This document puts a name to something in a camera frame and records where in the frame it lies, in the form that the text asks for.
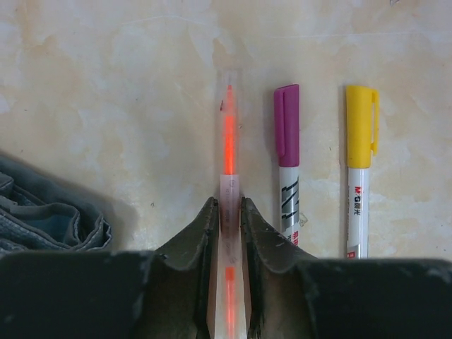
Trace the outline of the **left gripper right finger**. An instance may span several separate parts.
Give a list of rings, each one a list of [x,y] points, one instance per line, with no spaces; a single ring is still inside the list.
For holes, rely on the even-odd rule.
[[[248,338],[313,338],[297,264],[314,257],[290,243],[250,198],[240,205]]]

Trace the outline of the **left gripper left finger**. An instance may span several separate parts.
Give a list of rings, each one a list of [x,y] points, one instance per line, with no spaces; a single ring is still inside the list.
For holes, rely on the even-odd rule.
[[[210,197],[182,231],[157,249],[153,338],[210,338],[215,308],[219,205]]]

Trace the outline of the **orange pen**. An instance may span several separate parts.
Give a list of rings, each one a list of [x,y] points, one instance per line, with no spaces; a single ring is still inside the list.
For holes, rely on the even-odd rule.
[[[239,70],[220,72],[220,181],[216,338],[246,337],[238,170]]]

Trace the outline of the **magenta marker pen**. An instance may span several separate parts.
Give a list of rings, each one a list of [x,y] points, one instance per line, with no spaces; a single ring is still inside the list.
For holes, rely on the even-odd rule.
[[[299,207],[299,98],[298,84],[273,93],[275,148],[279,167],[280,232],[294,245],[302,228]]]

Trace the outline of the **white pen yellow end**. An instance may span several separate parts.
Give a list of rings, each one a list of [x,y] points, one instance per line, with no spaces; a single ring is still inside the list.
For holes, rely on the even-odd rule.
[[[372,157],[379,145],[379,93],[348,85],[347,134],[347,251],[348,259],[369,255],[369,196]]]

